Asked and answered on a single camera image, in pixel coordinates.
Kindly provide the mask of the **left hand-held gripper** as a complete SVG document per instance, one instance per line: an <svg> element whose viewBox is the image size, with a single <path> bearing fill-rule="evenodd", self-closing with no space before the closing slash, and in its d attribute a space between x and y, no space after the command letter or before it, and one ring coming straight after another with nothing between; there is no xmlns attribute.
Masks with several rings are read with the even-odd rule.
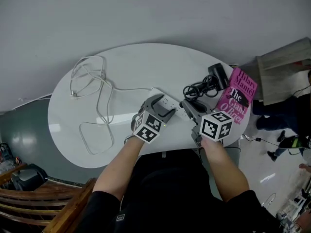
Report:
<svg viewBox="0 0 311 233"><path fill-rule="evenodd" d="M163 121L169 121L176 109L166 110L164 114L157 114L154 105L164 97L164 94L155 94L149 97L140 107L137 114L132 117L131 130L133 135L144 141L152 143L160 136Z"/></svg>

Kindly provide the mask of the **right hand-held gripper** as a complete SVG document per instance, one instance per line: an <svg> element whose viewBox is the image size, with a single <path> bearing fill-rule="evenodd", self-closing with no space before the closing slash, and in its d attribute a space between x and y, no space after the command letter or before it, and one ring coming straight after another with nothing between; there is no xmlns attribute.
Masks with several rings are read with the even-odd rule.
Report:
<svg viewBox="0 0 311 233"><path fill-rule="evenodd" d="M196 124L192 129L191 136L197 146L201 146L204 137L217 142L230 135L233 118L227 112L211 113L212 109L208 104L197 100L182 100L180 107L185 110L189 119Z"/></svg>

